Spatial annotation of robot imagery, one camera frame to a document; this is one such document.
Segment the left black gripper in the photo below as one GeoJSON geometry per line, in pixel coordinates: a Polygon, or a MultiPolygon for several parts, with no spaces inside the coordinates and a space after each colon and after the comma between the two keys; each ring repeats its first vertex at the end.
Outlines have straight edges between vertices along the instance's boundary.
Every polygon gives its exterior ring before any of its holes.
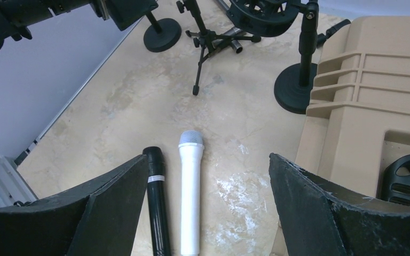
{"type": "Polygon", "coordinates": [[[55,15],[89,5],[97,17],[103,20],[111,17],[120,31],[159,7],[155,0],[50,0],[45,1],[45,5],[55,15]]]}

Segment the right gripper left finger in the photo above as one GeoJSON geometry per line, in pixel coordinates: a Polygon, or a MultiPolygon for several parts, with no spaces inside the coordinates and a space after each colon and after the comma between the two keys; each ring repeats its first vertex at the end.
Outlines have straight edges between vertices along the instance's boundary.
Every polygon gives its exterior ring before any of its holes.
{"type": "Polygon", "coordinates": [[[0,208],[0,255],[130,255],[147,179],[139,155],[58,194],[0,208]]]}

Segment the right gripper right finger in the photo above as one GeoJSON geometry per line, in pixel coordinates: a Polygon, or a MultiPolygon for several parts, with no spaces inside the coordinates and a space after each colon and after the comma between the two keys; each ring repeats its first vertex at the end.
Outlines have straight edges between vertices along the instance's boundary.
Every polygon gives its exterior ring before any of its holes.
{"type": "Polygon", "coordinates": [[[269,175],[289,255],[410,255],[410,206],[349,190],[275,153],[269,175]]]}

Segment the black microphone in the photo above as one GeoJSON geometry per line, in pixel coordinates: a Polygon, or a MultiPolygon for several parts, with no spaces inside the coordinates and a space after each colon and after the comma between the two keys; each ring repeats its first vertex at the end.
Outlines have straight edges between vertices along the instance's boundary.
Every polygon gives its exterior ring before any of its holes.
{"type": "Polygon", "coordinates": [[[165,203],[165,161],[162,150],[150,146],[143,150],[148,160],[147,200],[153,255],[172,255],[165,203]]]}

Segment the white microphone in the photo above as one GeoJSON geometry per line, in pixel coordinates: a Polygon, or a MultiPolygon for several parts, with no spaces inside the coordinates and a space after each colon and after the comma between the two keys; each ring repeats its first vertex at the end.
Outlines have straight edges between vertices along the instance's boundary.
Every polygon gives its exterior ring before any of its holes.
{"type": "Polygon", "coordinates": [[[178,145],[182,185],[180,206],[180,254],[200,254],[200,179],[204,151],[203,136],[188,130],[178,145]]]}

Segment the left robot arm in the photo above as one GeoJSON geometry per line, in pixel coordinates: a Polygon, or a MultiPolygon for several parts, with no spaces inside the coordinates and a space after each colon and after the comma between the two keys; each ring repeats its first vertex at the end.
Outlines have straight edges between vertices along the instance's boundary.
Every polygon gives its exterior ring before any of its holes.
{"type": "Polygon", "coordinates": [[[112,19],[119,30],[130,27],[158,8],[157,1],[131,0],[5,0],[0,1],[0,49],[6,38],[31,39],[28,26],[89,5],[96,16],[112,19]]]}

